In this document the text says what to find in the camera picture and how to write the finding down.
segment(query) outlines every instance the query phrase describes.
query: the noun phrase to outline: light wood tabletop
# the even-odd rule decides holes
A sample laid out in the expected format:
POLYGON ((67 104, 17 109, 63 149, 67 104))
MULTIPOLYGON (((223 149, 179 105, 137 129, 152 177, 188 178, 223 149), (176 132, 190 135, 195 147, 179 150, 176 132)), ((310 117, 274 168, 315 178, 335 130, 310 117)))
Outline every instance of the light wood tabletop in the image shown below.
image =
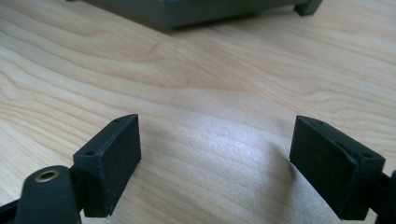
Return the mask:
POLYGON ((0 0, 0 205, 111 120, 142 160, 83 223, 342 222, 289 162, 296 115, 396 169, 396 3, 324 0, 165 34, 84 2, 0 0))

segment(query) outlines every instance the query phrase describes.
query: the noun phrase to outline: black clamp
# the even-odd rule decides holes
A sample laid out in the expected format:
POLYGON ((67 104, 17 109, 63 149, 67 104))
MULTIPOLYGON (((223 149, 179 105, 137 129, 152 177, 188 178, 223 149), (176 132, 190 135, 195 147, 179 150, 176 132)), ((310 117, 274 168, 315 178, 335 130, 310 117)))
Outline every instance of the black clamp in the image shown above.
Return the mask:
POLYGON ((111 121, 73 156, 74 165, 28 176, 21 198, 0 207, 0 223, 81 223, 107 217, 141 159, 137 115, 111 121))
POLYGON ((329 124, 298 116, 290 161, 340 219, 372 208, 377 224, 396 223, 396 172, 383 174, 385 158, 329 124))

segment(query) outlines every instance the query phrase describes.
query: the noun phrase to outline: wooden table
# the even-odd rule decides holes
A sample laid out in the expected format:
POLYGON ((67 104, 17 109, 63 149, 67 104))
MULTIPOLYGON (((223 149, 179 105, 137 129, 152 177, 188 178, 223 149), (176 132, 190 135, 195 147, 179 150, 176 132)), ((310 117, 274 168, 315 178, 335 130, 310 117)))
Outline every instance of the wooden table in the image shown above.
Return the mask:
POLYGON ((137 113, 143 159, 114 216, 83 223, 341 223, 289 163, 294 120, 330 123, 391 174, 395 11, 327 0, 164 34, 84 2, 1 0, 0 204, 137 113))

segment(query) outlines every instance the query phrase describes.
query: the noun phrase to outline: small hole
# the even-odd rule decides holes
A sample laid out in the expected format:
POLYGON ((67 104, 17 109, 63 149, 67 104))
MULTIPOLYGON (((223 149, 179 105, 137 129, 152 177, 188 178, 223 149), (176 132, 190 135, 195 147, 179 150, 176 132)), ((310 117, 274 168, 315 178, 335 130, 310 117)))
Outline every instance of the small hole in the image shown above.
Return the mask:
POLYGON ((371 154, 368 153, 361 153, 361 155, 365 158, 372 158, 373 156, 371 154))
POLYGON ((50 181, 51 179, 56 178, 56 176, 58 176, 58 174, 59 174, 59 171, 57 171, 57 170, 46 171, 46 172, 42 173, 41 175, 38 175, 35 178, 35 181, 40 182, 40 183, 47 182, 47 181, 50 181))
POLYGON ((95 151, 94 151, 94 150, 87 151, 87 152, 85 153, 85 155, 87 155, 87 156, 93 156, 94 154, 95 154, 95 151))

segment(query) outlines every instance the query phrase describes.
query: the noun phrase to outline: screw hole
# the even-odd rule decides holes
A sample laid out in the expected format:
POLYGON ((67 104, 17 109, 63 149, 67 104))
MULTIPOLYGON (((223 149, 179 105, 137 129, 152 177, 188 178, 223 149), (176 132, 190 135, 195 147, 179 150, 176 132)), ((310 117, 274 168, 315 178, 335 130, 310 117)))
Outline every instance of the screw hole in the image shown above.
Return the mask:
POLYGON ((93 156, 94 154, 95 154, 95 151, 94 151, 94 150, 87 151, 87 152, 85 153, 85 155, 87 155, 87 156, 93 156))
POLYGON ((51 179, 56 178, 56 176, 58 176, 58 175, 59 175, 59 171, 57 171, 57 170, 45 171, 45 172, 41 173, 40 175, 38 175, 35 178, 35 181, 39 182, 39 183, 47 182, 47 181, 50 181, 51 179))

